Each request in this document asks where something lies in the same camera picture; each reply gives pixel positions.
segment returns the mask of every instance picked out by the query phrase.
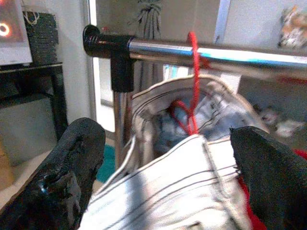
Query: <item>red string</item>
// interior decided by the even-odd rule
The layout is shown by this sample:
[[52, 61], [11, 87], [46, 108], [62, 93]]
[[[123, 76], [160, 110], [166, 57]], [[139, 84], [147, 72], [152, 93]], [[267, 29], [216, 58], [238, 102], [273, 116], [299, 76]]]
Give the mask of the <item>red string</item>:
[[[193, 98], [190, 102], [190, 108], [187, 108], [186, 105], [181, 100], [175, 100], [171, 103], [169, 107], [169, 112], [171, 116], [176, 120], [176, 122], [179, 124], [179, 126], [188, 134], [196, 134], [198, 133], [196, 118], [194, 115], [194, 110], [198, 104], [199, 97], [200, 97], [200, 80], [199, 80], [199, 71], [200, 71], [200, 56], [197, 52], [198, 46], [197, 46], [197, 39], [194, 32], [189, 32], [188, 39], [190, 40], [192, 44], [192, 51], [193, 51], [193, 61], [194, 61], [194, 88], [193, 88]], [[208, 66], [208, 61], [203, 60], [204, 65]], [[175, 109], [181, 108], [184, 110], [187, 114], [187, 126], [185, 127], [184, 124], [178, 120], [178, 118], [175, 116]]]

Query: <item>denim fabric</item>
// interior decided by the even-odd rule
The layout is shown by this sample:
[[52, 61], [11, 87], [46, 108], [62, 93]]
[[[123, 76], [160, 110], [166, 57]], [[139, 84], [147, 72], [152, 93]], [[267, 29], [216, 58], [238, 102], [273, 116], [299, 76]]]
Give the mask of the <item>denim fabric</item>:
[[[200, 92], [195, 116], [199, 134], [209, 142], [229, 138], [231, 127], [256, 126], [266, 130], [251, 105], [240, 95], [234, 94], [218, 77], [201, 75]], [[132, 124], [143, 153], [143, 165], [149, 162], [146, 159], [152, 159], [152, 155], [164, 154], [188, 137], [167, 109], [176, 99], [189, 105], [192, 97], [191, 77], [156, 84], [133, 97]], [[184, 111], [176, 109], [175, 115], [186, 123]]]

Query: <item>black side table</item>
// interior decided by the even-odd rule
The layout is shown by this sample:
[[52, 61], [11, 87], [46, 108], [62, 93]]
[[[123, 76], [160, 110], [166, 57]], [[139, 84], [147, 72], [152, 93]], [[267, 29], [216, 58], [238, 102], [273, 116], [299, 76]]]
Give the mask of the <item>black side table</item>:
[[[46, 92], [44, 87], [33, 85], [35, 79], [46, 76], [51, 78], [53, 93]], [[16, 85], [18, 95], [2, 98], [0, 103], [11, 99], [22, 102], [24, 97], [38, 93], [50, 98], [55, 131], [59, 140], [68, 126], [62, 63], [43, 66], [3, 66], [0, 68], [0, 84], [8, 82]]]

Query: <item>red yarn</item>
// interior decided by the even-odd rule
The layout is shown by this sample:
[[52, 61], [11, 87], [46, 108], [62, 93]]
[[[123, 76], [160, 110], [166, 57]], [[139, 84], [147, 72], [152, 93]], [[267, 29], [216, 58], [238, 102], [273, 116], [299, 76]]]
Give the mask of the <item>red yarn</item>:
[[307, 151], [295, 149], [294, 152], [295, 152], [297, 155], [303, 157], [305, 160], [307, 160]]
[[[200, 56], [197, 52], [198, 46], [197, 46], [197, 38], [194, 32], [189, 32], [188, 39], [190, 40], [192, 44], [192, 51], [193, 51], [193, 61], [194, 61], [194, 95], [193, 99], [190, 102], [190, 108], [187, 108], [186, 105], [181, 100], [175, 100], [171, 103], [169, 107], [169, 112], [171, 116], [176, 120], [176, 122], [179, 124], [179, 126], [188, 134], [196, 134], [198, 133], [196, 118], [194, 114], [194, 110], [198, 104], [199, 97], [200, 97], [200, 80], [199, 80], [199, 71], [200, 71]], [[184, 124], [179, 121], [175, 116], [175, 108], [181, 108], [183, 109], [187, 114], [187, 126], [185, 127]]]

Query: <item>monitor screen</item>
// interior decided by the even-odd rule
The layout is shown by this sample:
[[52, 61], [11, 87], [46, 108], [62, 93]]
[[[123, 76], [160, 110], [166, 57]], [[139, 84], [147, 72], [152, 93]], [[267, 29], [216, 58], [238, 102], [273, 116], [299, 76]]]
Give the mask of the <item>monitor screen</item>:
[[19, 0], [0, 0], [0, 65], [32, 62]]

